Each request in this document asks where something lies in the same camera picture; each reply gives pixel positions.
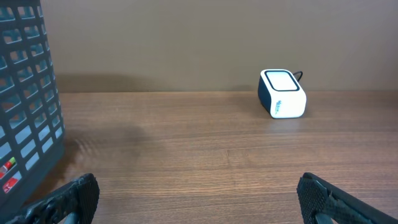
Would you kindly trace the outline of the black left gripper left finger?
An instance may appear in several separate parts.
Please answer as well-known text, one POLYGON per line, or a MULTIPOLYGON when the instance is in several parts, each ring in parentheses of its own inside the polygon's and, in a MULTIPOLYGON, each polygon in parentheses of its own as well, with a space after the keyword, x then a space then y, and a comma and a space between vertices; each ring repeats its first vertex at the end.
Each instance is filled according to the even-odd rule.
POLYGON ((93 221, 100 196, 96 177, 87 173, 6 218, 7 224, 79 223, 93 221))

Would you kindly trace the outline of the red tissue pack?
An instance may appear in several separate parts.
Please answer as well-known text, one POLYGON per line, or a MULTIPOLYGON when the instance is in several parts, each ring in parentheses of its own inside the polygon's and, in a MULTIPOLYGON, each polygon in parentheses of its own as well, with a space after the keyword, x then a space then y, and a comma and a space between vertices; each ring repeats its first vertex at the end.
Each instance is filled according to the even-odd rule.
POLYGON ((17 184, 18 181, 19 181, 19 179, 11 177, 3 185, 3 187, 2 187, 3 191, 7 194, 13 188, 13 186, 15 186, 17 184))

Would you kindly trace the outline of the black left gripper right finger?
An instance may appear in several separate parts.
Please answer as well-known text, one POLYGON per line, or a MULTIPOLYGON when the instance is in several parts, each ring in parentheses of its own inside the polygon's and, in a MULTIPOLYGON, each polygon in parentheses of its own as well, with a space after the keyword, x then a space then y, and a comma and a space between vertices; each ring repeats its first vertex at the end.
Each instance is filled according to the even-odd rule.
POLYGON ((304 224, 397 224, 392 216, 310 172, 300 178, 297 195, 304 224))

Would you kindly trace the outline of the red stick sachet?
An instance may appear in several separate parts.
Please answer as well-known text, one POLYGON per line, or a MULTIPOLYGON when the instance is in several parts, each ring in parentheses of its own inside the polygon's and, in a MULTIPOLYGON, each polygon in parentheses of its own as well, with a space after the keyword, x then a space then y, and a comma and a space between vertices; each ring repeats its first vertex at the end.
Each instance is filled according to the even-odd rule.
POLYGON ((14 157, 4 163, 0 168, 0 179, 2 179, 15 166, 15 164, 16 159, 14 157))

